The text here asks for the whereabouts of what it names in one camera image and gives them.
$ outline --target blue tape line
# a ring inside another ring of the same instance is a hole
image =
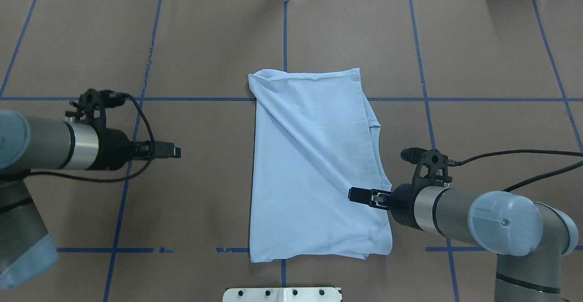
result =
[[[58,247],[58,253],[112,253],[113,248]],[[154,253],[154,248],[118,248],[117,253]]]
[[[421,48],[419,46],[419,35],[417,34],[417,24],[415,22],[415,10],[413,0],[409,0],[409,7],[411,10],[411,22],[413,24],[413,33],[415,37],[415,48],[417,49],[417,60],[419,62],[419,74],[421,76],[421,86],[423,88],[423,99],[425,102],[425,113],[427,113],[427,125],[429,126],[429,137],[431,138],[431,147],[435,148],[435,135],[433,134],[433,122],[431,121],[431,111],[429,109],[429,95],[427,95],[427,86],[425,85],[425,74],[423,71],[423,62],[421,61]],[[454,254],[451,252],[450,239],[446,239],[448,246],[448,259],[450,261],[451,283],[454,288],[455,302],[460,302],[460,294],[458,293],[458,280],[455,275]]]
[[[146,101],[254,102],[250,97],[145,97]]]
[[[546,51],[548,54],[548,59],[550,60],[550,64],[552,66],[552,71],[554,72],[554,76],[556,77],[558,88],[561,91],[561,96],[563,98],[563,102],[565,103],[565,107],[567,109],[569,121],[571,121],[571,127],[573,128],[573,132],[575,133],[575,139],[577,140],[577,144],[579,145],[579,150],[583,153],[583,143],[581,143],[581,136],[579,136],[579,131],[577,130],[577,125],[575,125],[575,120],[573,119],[573,113],[571,113],[571,107],[569,106],[569,102],[567,101],[567,95],[565,94],[565,90],[563,88],[563,83],[561,82],[561,77],[558,75],[557,66],[554,63],[554,58],[552,57],[550,47],[548,46],[548,41],[546,38],[545,29],[543,28],[543,24],[541,22],[541,15],[539,14],[539,7],[537,6],[537,0],[532,0],[532,5],[535,9],[535,15],[537,16],[537,22],[539,24],[539,29],[541,30],[541,36],[543,38],[543,42],[545,43],[545,48],[546,48]]]
[[[118,248],[116,253],[154,253],[154,248]]]
[[[370,102],[423,102],[425,98],[394,97],[394,98],[367,98]]]
[[[31,21],[31,16],[33,15],[33,10],[35,10],[36,1],[37,0],[33,0],[33,3],[31,4],[31,9],[29,9],[29,14],[26,16],[25,24],[22,27],[22,31],[20,32],[20,36],[18,37],[16,47],[14,47],[14,52],[12,53],[12,59],[10,59],[8,69],[6,70],[6,75],[4,76],[2,86],[0,87],[0,97],[2,97],[2,94],[4,94],[4,89],[6,89],[6,84],[8,83],[8,78],[10,77],[10,72],[12,71],[12,66],[14,65],[14,61],[16,61],[16,55],[18,54],[18,50],[20,49],[20,44],[22,43],[22,39],[25,37],[26,28],[29,26],[29,22]]]
[[[227,247],[227,248],[216,248],[217,253],[249,253],[248,247]]]
[[[458,292],[458,279],[455,275],[454,253],[452,252],[451,240],[446,238],[445,241],[447,243],[447,256],[450,260],[451,281],[454,284],[454,298],[455,302],[460,302],[460,292]]]
[[[433,97],[428,98],[432,102],[562,102],[561,98],[452,98],[452,97]]]
[[[78,97],[0,97],[0,101],[76,101]],[[227,102],[254,102],[252,97],[144,97],[144,101],[173,102],[173,101],[227,101]],[[563,102],[562,98],[458,98],[458,97],[429,97],[430,102]],[[371,102],[425,102],[423,97],[372,97]],[[567,98],[569,102],[583,102],[583,98]]]
[[[429,110],[429,97],[427,96],[427,87],[425,86],[425,73],[423,71],[423,62],[421,61],[421,48],[419,47],[419,36],[417,34],[417,24],[415,22],[415,10],[413,0],[409,0],[411,10],[411,22],[413,24],[413,35],[415,37],[415,49],[417,49],[417,61],[419,63],[419,74],[421,76],[421,87],[423,88],[423,99],[425,102],[425,113],[427,114],[427,125],[429,125],[429,137],[431,138],[431,147],[435,148],[435,136],[433,135],[433,122],[431,121],[431,111]]]
[[[281,259],[281,287],[287,287],[286,272],[286,260]]]
[[[160,19],[160,9],[162,7],[162,0],[158,0],[158,7],[156,9],[156,17],[154,19],[154,28],[152,29],[152,42],[150,43],[150,54],[148,55],[148,63],[146,64],[146,73],[144,75],[144,87],[142,88],[142,94],[140,95],[139,106],[140,109],[143,107],[144,96],[146,94],[146,88],[148,88],[148,75],[150,73],[150,65],[152,64],[152,54],[154,53],[154,41],[156,40],[156,30],[158,29],[158,20]],[[140,115],[136,116],[136,124],[133,128],[133,141],[135,142],[138,136],[138,127],[140,124]],[[132,169],[132,162],[128,163],[128,169],[126,171],[126,177],[129,176]],[[123,219],[123,210],[125,209],[125,201],[128,195],[129,182],[126,179],[123,183],[123,192],[121,196],[121,203],[119,204],[119,214],[117,217],[117,225],[115,226],[115,236],[113,242],[113,251],[111,252],[110,267],[107,272],[106,287],[103,294],[103,302],[107,302],[109,299],[109,291],[111,288],[111,279],[113,278],[113,270],[115,267],[115,255],[117,253],[117,246],[119,243],[119,233],[121,232],[121,223]]]
[[[576,251],[583,251],[583,246],[576,246]],[[441,246],[429,246],[425,248],[425,252],[486,252],[485,248],[479,246],[452,246],[452,247],[441,247]]]
[[[148,76],[150,75],[150,66],[152,65],[152,55],[154,54],[154,41],[156,40],[156,32],[158,32],[158,20],[160,20],[161,7],[162,0],[158,0],[156,18],[154,19],[154,28],[152,29],[152,43],[150,43],[150,54],[148,55],[148,63],[146,64],[146,75],[144,76],[144,88],[142,88],[142,98],[146,94],[146,88],[148,87]]]
[[[0,97],[0,101],[77,101],[79,97]]]
[[[283,3],[283,71],[287,72],[287,3]]]
[[[58,253],[111,253],[112,248],[58,247]]]

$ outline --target black cable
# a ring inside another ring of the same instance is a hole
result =
[[[152,133],[152,127],[150,127],[150,122],[148,122],[148,119],[146,119],[146,115],[143,113],[142,109],[140,108],[139,103],[137,102],[137,100],[130,94],[123,94],[123,96],[129,98],[132,103],[133,106],[136,107],[136,110],[138,111],[138,114],[140,115],[140,117],[142,118],[142,121],[144,121],[144,125],[146,125],[146,129],[148,130],[148,136],[150,136],[150,157],[152,157],[151,159],[148,159],[148,161],[146,161],[146,164],[144,164],[144,166],[137,171],[136,173],[129,175],[127,177],[123,177],[123,178],[115,178],[115,179],[97,179],[97,178],[86,178],[86,177],[78,177],[76,175],[68,175],[68,174],[62,174],[62,173],[54,173],[52,171],[35,171],[35,172],[31,172],[31,170],[25,170],[22,173],[16,174],[16,175],[0,175],[0,179],[6,180],[6,181],[14,181],[15,179],[23,179],[25,177],[29,177],[32,175],[52,175],[54,177],[61,177],[61,178],[65,178],[65,179],[73,179],[73,180],[79,180],[79,181],[87,181],[87,182],[99,182],[99,183],[110,183],[110,182],[120,182],[120,181],[126,181],[126,180],[130,180],[133,179],[135,177],[137,177],[138,175],[140,175],[141,173],[143,173],[148,166],[150,165],[150,163],[153,160],[153,156],[154,156],[154,152],[155,152],[155,140],[154,140],[154,134]]]
[[[521,188],[523,186],[526,186],[527,184],[532,184],[535,181],[539,181],[539,180],[542,180],[542,179],[545,179],[545,178],[553,177],[553,176],[558,175],[558,174],[566,173],[568,171],[575,170],[575,169],[577,169],[579,167],[583,167],[583,161],[577,162],[577,163],[575,163],[573,165],[569,165],[568,167],[564,167],[562,169],[558,169],[558,170],[555,170],[555,171],[551,171],[549,173],[537,175],[537,176],[532,177],[530,179],[527,179],[525,181],[521,181],[518,184],[513,184],[512,186],[504,189],[504,191],[505,192],[512,192],[513,190],[515,190],[517,188]]]
[[[579,156],[579,157],[583,157],[583,153],[578,153],[575,151],[559,151],[559,150],[506,150],[506,151],[496,151],[493,153],[486,153],[486,154],[481,154],[481,155],[477,155],[474,157],[471,157],[469,159],[465,159],[464,161],[458,162],[458,161],[453,161],[453,163],[450,165],[452,167],[458,167],[467,163],[470,163],[472,161],[475,161],[476,159],[482,159],[483,157],[490,157],[490,156],[497,156],[497,155],[507,155],[507,154],[519,154],[519,153],[531,153],[531,154],[552,154],[552,155],[569,155],[569,156]],[[512,186],[504,189],[505,192],[512,192],[512,190],[518,189],[520,187],[526,186],[527,184],[531,184],[533,182],[545,179],[545,178],[550,178],[553,177],[555,175],[559,175],[559,174],[563,174],[566,173],[568,171],[577,169],[579,167],[583,167],[583,161],[577,162],[573,165],[569,165],[568,167],[564,167],[562,169],[558,169],[558,170],[554,170],[551,171],[549,173],[545,173],[545,174],[541,174],[541,175],[537,175],[535,177],[526,179],[524,181],[519,182],[518,184],[513,184]]]
[[[583,157],[583,153],[579,153],[576,151],[560,151],[560,150],[505,150],[505,151],[495,151],[493,153],[486,153],[480,154],[469,159],[465,159],[464,161],[455,161],[450,167],[460,167],[461,165],[470,163],[471,161],[475,161],[477,159],[482,159],[484,157],[490,156],[498,156],[498,155],[507,155],[507,154],[521,154],[521,153],[531,153],[531,154],[552,154],[552,155],[569,155],[569,156],[579,156]]]

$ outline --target light blue cloth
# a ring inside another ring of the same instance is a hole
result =
[[[360,69],[261,70],[249,86],[257,98],[251,261],[389,254],[387,212],[348,200],[352,186],[391,188]]]

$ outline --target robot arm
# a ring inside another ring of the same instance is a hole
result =
[[[410,148],[401,157],[417,164],[412,184],[394,192],[351,188],[348,198],[390,210],[401,225],[497,253],[496,302],[562,302],[561,257],[579,240],[568,215],[509,192],[452,188],[447,167],[454,161],[438,150]]]
[[[152,159],[180,158],[173,143],[131,142],[120,130],[106,127],[106,109],[130,98],[109,90],[88,90],[77,108],[66,112],[67,122],[28,117],[0,110],[0,286],[17,287],[50,269],[56,247],[23,181],[28,175],[52,174],[92,182],[125,181],[141,173]],[[137,173],[117,179],[80,178],[31,169],[117,170],[133,159],[147,160]]]

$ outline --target brown table surface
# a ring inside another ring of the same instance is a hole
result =
[[[181,159],[154,161],[129,183],[27,179],[60,261],[0,300],[214,302],[228,287],[281,286],[341,287],[350,302],[493,300],[494,254],[392,220],[389,256],[251,263],[256,103],[246,76],[360,67],[393,184],[410,181],[414,167],[399,153],[412,146],[452,159],[515,148],[583,152],[581,5],[0,0],[1,108],[62,118],[88,88],[128,92],[143,102],[156,139],[183,148]],[[108,119],[147,139],[130,105]],[[450,174],[458,188],[489,191],[575,161],[506,155]],[[582,175],[516,192],[565,211],[583,233]],[[582,283],[579,246],[564,258],[562,296],[583,301]]]

